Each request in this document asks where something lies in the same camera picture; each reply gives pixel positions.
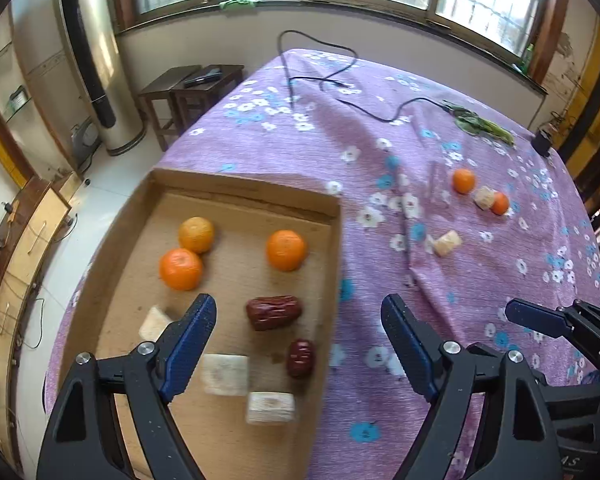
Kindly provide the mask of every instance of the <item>shelf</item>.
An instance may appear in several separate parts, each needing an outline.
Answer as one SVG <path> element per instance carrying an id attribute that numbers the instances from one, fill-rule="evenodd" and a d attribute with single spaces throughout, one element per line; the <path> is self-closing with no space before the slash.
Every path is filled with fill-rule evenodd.
<path id="1" fill-rule="evenodd" d="M 22 110 L 22 109 L 23 109 L 25 106 L 27 106 L 27 104 L 29 104 L 29 102 L 30 102 L 30 101 L 31 101 L 31 97 L 30 97 L 30 98 L 28 98 L 28 99 L 27 99 L 27 100 L 24 102 L 24 104 L 23 104 L 23 105 L 22 105 L 20 108 L 18 108 L 16 111 L 14 111 L 14 113 L 13 113 L 13 114 L 11 114 L 11 115 L 10 115 L 10 116 L 9 116 L 9 117 L 8 117 L 8 118 L 7 118 L 7 119 L 4 121 L 4 122 L 5 122 L 5 123 L 8 123 L 9 121 L 11 121 L 11 120 L 12 120 L 12 119 L 13 119 L 13 118 L 16 116 L 16 114 L 17 114 L 17 113 L 18 113 L 20 110 Z"/>
<path id="2" fill-rule="evenodd" d="M 0 58 L 4 55 L 5 52 L 7 52 L 11 48 L 12 44 L 13 44 L 13 41 L 10 41 L 9 43 L 7 43 L 4 47 L 2 47 L 0 49 Z"/>

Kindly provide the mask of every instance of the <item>floral tablecloth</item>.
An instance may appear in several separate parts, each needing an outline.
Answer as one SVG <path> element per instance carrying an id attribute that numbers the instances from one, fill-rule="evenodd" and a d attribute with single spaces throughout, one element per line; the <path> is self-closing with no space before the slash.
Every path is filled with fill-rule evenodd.
<path id="1" fill-rule="evenodd" d="M 326 76 L 350 58 L 312 50 L 286 54 L 291 75 Z M 296 80 L 292 109 L 279 59 L 216 105 L 158 164 L 259 178 L 342 197 L 342 288 L 330 376 L 308 478 L 392 478 L 429 405 L 413 393 L 382 329 L 382 298 L 396 292 L 413 313 L 462 345 L 519 349 L 550 384 L 576 384 L 591 370 L 563 340 L 507 321 L 513 297 L 549 308 L 574 298 L 600 306 L 600 254 L 587 213 L 557 153 L 532 135 L 445 86 L 360 60 L 336 76 L 348 88 Z M 382 123 L 336 99 L 390 118 L 401 102 L 426 96 L 463 105 L 510 130 L 515 148 L 471 137 L 427 102 Z M 504 192 L 504 216 L 455 193 L 450 175 L 471 168 L 478 187 Z M 449 230 L 462 246 L 440 258 L 432 241 Z M 58 387 L 68 307 L 48 372 L 47 411 Z M 460 478 L 479 415 L 467 418 L 450 477 Z"/>

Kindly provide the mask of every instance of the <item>cardboard tray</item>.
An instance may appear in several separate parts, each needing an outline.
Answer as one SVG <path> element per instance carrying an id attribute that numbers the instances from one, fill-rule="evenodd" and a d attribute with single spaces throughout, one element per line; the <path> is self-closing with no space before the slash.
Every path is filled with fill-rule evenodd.
<path id="1" fill-rule="evenodd" d="M 203 216 L 216 226 L 205 273 L 194 291 L 170 290 L 158 276 L 158 260 L 178 246 L 182 221 Z M 309 255 L 295 272 L 273 270 L 266 261 L 267 237 L 292 229 L 307 241 Z M 284 426 L 250 426 L 246 397 L 208 395 L 200 368 L 171 413 L 207 480 L 296 480 L 306 475 L 322 407 L 322 392 L 338 304 L 341 218 L 336 198 L 225 175 L 154 169 L 110 227 L 78 300 L 62 356 L 61 378 L 76 354 L 98 359 L 126 354 L 139 342 L 138 329 L 158 304 L 173 319 L 200 292 L 211 294 L 218 322 L 205 352 L 250 358 L 250 390 L 290 392 L 296 420 Z M 290 294 L 304 304 L 288 328 L 254 332 L 246 302 L 257 296 Z M 289 343 L 302 337 L 316 347 L 311 378 L 286 375 Z M 139 473 L 150 475 L 125 396 L 116 405 L 126 448 Z"/>

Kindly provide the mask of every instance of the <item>drawer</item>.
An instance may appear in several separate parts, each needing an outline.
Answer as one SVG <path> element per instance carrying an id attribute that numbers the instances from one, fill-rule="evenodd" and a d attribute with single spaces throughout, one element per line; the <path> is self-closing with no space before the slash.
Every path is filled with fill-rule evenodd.
<path id="1" fill-rule="evenodd" d="M 67 212 L 66 204 L 55 191 L 49 189 L 13 250 L 7 266 L 7 277 L 27 285 L 32 282 L 46 248 Z"/>

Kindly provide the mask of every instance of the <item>table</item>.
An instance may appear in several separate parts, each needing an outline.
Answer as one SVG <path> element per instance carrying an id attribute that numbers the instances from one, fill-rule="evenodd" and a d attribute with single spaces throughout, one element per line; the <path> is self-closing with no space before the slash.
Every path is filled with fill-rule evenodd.
<path id="1" fill-rule="evenodd" d="M 180 81 L 171 89 L 184 130 L 189 128 L 203 114 L 211 110 L 222 97 L 221 92 L 227 93 L 227 87 L 232 82 L 235 83 L 235 86 L 238 86 L 242 82 L 243 65 L 209 65 L 199 70 L 193 76 L 205 75 L 213 68 L 222 70 L 222 77 L 220 79 L 190 88 L 184 88 L 184 81 Z M 192 110 L 198 111 L 198 115 L 195 118 L 191 117 L 190 112 Z"/>
<path id="2" fill-rule="evenodd" d="M 183 125 L 180 122 L 180 111 L 173 99 L 171 89 L 183 79 L 188 78 L 194 72 L 200 70 L 200 65 L 175 66 L 167 70 L 160 77 L 145 86 L 139 93 L 138 97 L 144 105 L 145 111 L 149 117 L 149 122 L 154 129 L 155 135 L 158 138 L 158 143 L 161 149 L 166 152 L 169 145 L 165 140 L 165 135 L 179 136 L 184 131 Z M 171 120 L 164 126 L 160 124 L 157 114 L 155 113 L 154 101 L 165 100 L 171 111 Z"/>

